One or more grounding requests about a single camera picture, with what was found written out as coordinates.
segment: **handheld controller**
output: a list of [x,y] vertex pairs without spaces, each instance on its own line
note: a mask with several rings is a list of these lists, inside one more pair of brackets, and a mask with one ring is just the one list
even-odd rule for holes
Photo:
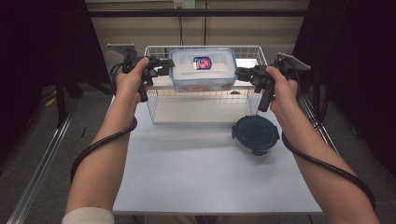
[[[284,76],[287,74],[288,68],[310,70],[310,66],[302,63],[293,56],[282,53],[277,54],[277,59],[271,65],[279,69]],[[265,90],[259,104],[259,110],[261,112],[268,110],[275,93],[275,81],[267,73],[266,68],[266,65],[255,65],[251,68],[237,67],[235,71],[235,74],[238,75],[238,80],[250,82],[256,87],[254,92],[260,93],[262,90]]]
[[[148,65],[142,72],[142,81],[140,82],[140,86],[138,90],[140,94],[140,102],[146,102],[149,99],[148,94],[146,93],[145,83],[148,84],[149,86],[154,85],[152,81],[154,77],[169,76],[169,68],[175,67],[174,62],[171,59],[160,60],[153,56],[145,56],[145,57],[148,58]],[[143,57],[132,58],[131,61],[125,64],[125,69],[122,69],[122,72],[126,74],[130,73],[136,67],[136,64],[141,59],[143,59]],[[156,71],[154,69],[156,67],[161,67],[161,68],[159,68],[158,71]]]

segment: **sleeve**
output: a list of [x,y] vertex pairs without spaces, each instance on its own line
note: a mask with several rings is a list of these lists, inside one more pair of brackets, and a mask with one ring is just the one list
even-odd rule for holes
[[62,224],[114,224],[114,217],[104,208],[82,207],[75,209],[62,220]]

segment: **white table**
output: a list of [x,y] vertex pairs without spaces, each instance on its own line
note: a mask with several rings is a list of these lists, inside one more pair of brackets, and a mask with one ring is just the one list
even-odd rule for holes
[[[281,133],[272,112],[259,115]],[[146,104],[136,117],[115,213],[321,212],[280,140],[254,157],[231,138],[232,124],[154,125]]]

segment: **wire basket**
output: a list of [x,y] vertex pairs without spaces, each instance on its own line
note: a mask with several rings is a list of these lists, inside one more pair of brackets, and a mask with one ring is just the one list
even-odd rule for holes
[[[174,49],[233,50],[238,67],[265,64],[260,46],[148,46],[145,55],[168,59]],[[235,81],[229,91],[177,92],[169,77],[154,78],[148,90],[148,111],[154,124],[162,123],[236,123],[258,111],[261,95],[254,86]]]

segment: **round container lid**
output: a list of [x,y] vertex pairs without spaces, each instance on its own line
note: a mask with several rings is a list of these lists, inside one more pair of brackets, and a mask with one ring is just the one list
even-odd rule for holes
[[258,115],[245,116],[233,126],[233,139],[236,138],[255,156],[262,156],[279,139],[277,127],[269,120]]

